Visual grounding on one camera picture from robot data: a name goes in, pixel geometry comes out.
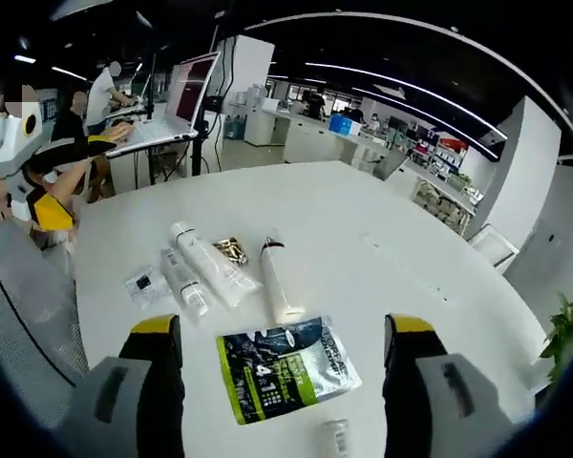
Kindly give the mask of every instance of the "potted plant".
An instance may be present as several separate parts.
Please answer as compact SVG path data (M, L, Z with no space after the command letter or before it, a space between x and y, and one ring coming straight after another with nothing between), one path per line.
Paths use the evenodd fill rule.
M558 381L573 357L573 302L563 293L559 296L562 302L561 311L550 317L554 329L548 334L546 340L549 344L541 354L542 358L554 358L554 367L548 374L552 384Z

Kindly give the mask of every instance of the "office floor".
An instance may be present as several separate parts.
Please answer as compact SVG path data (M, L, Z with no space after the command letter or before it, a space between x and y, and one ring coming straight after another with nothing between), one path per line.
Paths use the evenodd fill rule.
M282 164L284 146L255 147L243 140L225 139L221 165L223 170L245 169L261 165Z

